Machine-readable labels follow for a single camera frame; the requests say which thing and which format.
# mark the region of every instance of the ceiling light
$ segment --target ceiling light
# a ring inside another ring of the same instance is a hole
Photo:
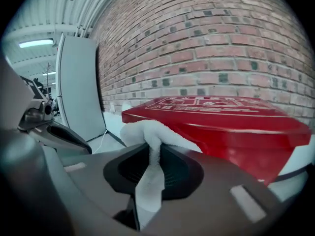
[[[26,48],[26,47],[37,46],[37,45],[51,45],[53,43],[54,43],[53,39],[49,38],[49,39],[41,39],[41,40],[34,40],[34,41],[19,43],[19,46],[21,48]]]
[[[52,74],[56,74],[56,72],[43,73],[43,76],[52,75]]]

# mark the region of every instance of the metal ceiling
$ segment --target metal ceiling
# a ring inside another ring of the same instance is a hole
[[[98,17],[110,0],[26,0],[9,23],[1,48],[12,68],[20,75],[38,78],[47,83],[42,74],[50,64],[55,71],[57,48],[42,45],[20,48],[19,43],[51,38],[59,43],[61,34],[89,37]],[[49,76],[49,84],[55,76]]]

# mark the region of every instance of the red container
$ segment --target red container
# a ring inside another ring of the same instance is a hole
[[[124,123],[158,120],[203,153],[238,165],[266,185],[296,146],[309,144],[312,133],[281,109],[245,97],[161,97],[123,111],[122,118]]]

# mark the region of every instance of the white cloth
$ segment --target white cloth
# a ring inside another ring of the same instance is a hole
[[[149,166],[135,189],[135,202],[142,230],[162,205],[164,173],[159,165],[162,143],[201,152],[200,148],[156,120],[141,120],[126,124],[120,131],[126,146],[147,143],[150,146]]]

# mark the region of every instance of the white floor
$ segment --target white floor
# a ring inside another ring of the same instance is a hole
[[[308,174],[303,172],[295,177],[271,183],[268,185],[268,188],[281,202],[283,202],[288,198],[300,193],[307,181],[307,178]]]
[[[125,148],[125,146],[123,146],[122,144],[117,142],[109,134],[105,134],[105,136],[103,138],[102,145],[101,145],[101,140],[102,140],[102,136],[100,136],[100,137],[98,137],[98,138],[96,138],[96,139],[94,139],[94,140],[89,142],[89,145],[92,148],[92,153],[93,154],[109,152],[109,151],[115,151],[115,150],[119,150],[119,149]]]
[[[61,116],[54,116],[54,121],[55,121],[55,122],[58,122],[58,123],[60,123],[60,124],[63,123],[63,120],[61,119]]]

